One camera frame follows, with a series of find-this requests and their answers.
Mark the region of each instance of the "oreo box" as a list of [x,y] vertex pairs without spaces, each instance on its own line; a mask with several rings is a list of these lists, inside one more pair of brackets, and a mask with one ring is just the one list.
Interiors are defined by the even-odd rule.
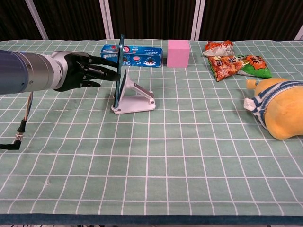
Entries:
[[[104,45],[101,57],[118,62],[118,51],[118,45]],[[162,66],[162,48],[124,46],[123,65],[159,68]]]

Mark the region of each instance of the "stuffed animal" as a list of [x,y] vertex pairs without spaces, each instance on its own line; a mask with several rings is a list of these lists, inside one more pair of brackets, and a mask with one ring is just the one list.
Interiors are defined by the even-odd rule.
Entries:
[[246,85],[255,89],[255,96],[245,98],[244,108],[252,111],[274,138],[303,135],[303,82],[269,78],[258,84],[247,80]]

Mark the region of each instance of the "green snack bag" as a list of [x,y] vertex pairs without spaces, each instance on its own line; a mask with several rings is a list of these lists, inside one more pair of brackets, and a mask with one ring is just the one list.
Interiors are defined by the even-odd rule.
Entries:
[[239,55],[238,60],[244,63],[244,66],[238,70],[238,75],[253,76],[260,78],[271,78],[270,70],[261,56]]

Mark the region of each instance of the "background wall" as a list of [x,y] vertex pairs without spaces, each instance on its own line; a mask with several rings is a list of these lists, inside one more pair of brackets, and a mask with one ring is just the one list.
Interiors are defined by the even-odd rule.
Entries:
[[0,40],[294,40],[303,0],[0,0]]

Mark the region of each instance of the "blue and white striped fabric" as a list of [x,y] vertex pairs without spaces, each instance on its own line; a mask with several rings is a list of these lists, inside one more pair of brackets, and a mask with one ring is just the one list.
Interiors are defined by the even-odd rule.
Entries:
[[272,85],[264,91],[260,92],[252,99],[245,98],[244,108],[252,111],[252,113],[261,122],[262,126],[267,129],[264,114],[266,112],[268,104],[278,94],[293,87],[303,87],[303,82],[290,80]]

